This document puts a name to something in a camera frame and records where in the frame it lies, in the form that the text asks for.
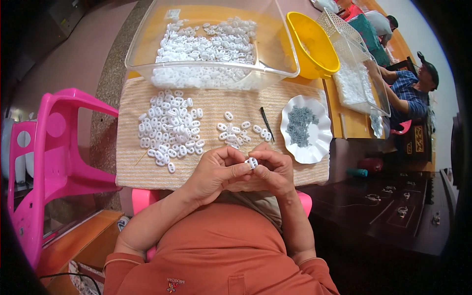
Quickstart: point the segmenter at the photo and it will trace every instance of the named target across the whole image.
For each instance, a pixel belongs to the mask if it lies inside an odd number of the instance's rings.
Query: white wall
[[[398,21],[398,31],[414,56],[412,59],[419,66],[417,51],[424,54],[439,73],[438,89],[432,93],[431,104],[436,113],[436,171],[451,167],[452,117],[459,111],[455,84],[451,68],[442,48],[421,13],[410,0],[377,0],[388,15]]]

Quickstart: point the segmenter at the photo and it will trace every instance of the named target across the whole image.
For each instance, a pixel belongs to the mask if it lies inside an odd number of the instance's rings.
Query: orange shirt
[[[326,262],[297,266],[275,227],[239,205],[199,208],[159,241],[150,263],[113,253],[104,295],[129,294],[338,294]]]

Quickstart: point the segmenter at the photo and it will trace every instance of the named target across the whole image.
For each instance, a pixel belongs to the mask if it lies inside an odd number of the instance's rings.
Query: green fabric
[[[377,64],[381,67],[390,66],[390,59],[380,44],[374,27],[365,15],[360,14],[354,17],[349,21],[349,24],[359,32],[367,46],[367,50],[375,57]]]

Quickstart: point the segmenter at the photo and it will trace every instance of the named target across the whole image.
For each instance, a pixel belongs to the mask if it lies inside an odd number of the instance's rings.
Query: shirt pocket
[[[228,277],[228,291],[229,295],[247,295],[244,274]]]

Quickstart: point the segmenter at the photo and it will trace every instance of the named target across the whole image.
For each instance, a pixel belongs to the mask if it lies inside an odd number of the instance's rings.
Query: shirt logo
[[[167,288],[167,291],[169,291],[169,294],[171,294],[172,292],[175,292],[179,285],[185,284],[184,280],[177,279],[177,278],[167,278],[167,282],[169,283],[169,288]]]

